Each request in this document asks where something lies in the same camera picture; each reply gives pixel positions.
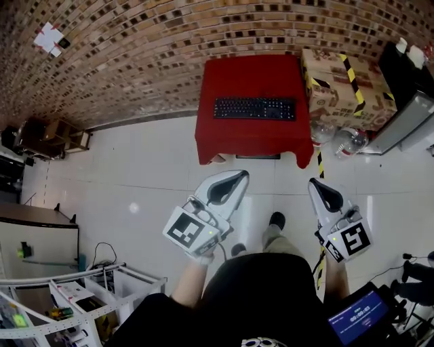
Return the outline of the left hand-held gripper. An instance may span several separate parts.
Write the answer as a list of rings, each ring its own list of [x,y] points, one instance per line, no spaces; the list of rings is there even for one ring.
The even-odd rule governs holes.
[[[177,206],[163,235],[191,257],[208,256],[233,231],[230,219],[250,183],[246,170],[229,170],[206,178],[195,196]]]

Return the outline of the black keyboard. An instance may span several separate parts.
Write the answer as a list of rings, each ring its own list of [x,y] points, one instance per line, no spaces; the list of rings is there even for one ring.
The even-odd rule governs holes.
[[[296,120],[296,103],[289,98],[216,98],[215,119]]]

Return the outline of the person's right forearm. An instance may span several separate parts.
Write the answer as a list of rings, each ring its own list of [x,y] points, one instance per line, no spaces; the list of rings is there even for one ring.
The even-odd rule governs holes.
[[[345,299],[350,294],[345,263],[338,263],[333,257],[326,257],[325,294],[327,305]]]

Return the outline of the person's left forearm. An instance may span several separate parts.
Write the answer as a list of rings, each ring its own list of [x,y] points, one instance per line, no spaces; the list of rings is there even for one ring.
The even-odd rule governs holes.
[[[209,264],[191,260],[180,276],[170,297],[187,308],[196,307],[203,294],[208,267]]]

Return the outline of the person's left hand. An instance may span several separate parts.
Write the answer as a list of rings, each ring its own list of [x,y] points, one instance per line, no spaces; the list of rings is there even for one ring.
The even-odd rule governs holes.
[[[201,256],[194,256],[192,254],[186,253],[186,255],[195,263],[202,266],[209,266],[214,261],[214,253],[207,253]]]

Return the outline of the yellow black floor tape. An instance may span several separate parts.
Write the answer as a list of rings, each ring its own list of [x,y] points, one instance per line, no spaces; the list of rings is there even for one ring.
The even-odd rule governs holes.
[[[318,162],[318,168],[319,168],[319,177],[324,178],[323,160],[322,160],[321,151],[319,149],[317,150],[317,162]],[[321,278],[322,278],[322,274],[323,274],[325,256],[326,256],[325,248],[323,246],[321,246],[320,257],[319,257],[317,266],[315,268],[317,291],[319,291],[319,289],[321,287]]]

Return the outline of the person's right black shoe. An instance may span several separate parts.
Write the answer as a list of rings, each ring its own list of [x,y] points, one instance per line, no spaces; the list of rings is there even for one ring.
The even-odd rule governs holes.
[[[274,212],[269,220],[269,226],[276,226],[282,231],[285,226],[285,216],[281,212]]]

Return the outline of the red cloth covered table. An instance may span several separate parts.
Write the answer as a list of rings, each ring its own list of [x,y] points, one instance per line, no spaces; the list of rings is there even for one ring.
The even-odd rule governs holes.
[[[218,98],[288,98],[295,119],[217,119]],[[216,155],[257,157],[292,152],[306,168],[314,148],[299,60],[293,55],[238,56],[205,63],[195,140],[199,163]]]

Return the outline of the person's khaki trouser leg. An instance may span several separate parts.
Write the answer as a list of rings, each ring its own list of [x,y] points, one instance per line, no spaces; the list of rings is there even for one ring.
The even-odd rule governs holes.
[[[262,234],[262,252],[284,253],[304,258],[298,248],[282,235],[282,230],[276,224],[269,225]]]

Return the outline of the white flat panel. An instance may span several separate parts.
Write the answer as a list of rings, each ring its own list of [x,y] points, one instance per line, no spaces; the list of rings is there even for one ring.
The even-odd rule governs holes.
[[[365,155],[384,155],[397,146],[434,113],[434,98],[417,91],[410,101],[385,125],[363,149]]]

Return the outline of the person's black shirt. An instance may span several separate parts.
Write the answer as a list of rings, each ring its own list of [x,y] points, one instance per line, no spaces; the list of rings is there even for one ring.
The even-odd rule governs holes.
[[[194,308],[147,296],[106,347],[340,347],[308,262],[253,253],[225,262]]]

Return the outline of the black tablet with blue screen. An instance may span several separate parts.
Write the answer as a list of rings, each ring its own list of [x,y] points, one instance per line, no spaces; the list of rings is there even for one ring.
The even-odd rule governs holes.
[[[367,288],[346,298],[346,306],[328,318],[340,347],[370,347],[380,342],[391,307],[377,290]]]

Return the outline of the wooden shelf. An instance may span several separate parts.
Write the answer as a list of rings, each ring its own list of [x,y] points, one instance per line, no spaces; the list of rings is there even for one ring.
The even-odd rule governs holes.
[[[29,118],[18,130],[15,147],[41,160],[63,160],[67,154],[89,150],[92,134],[64,119],[46,123]]]

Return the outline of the white desk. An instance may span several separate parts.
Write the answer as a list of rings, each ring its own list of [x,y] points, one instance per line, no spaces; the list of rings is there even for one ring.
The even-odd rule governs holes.
[[[21,241],[33,256],[18,257]],[[57,209],[0,203],[0,277],[33,279],[79,270],[79,226]]]

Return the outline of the white paper sheet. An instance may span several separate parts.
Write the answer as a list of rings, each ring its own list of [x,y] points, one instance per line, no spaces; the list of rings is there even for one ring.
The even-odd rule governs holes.
[[[41,30],[37,33],[33,43],[39,49],[58,57],[61,54],[61,47],[59,42],[63,39],[64,35],[58,30],[57,25],[50,22],[45,23]]]

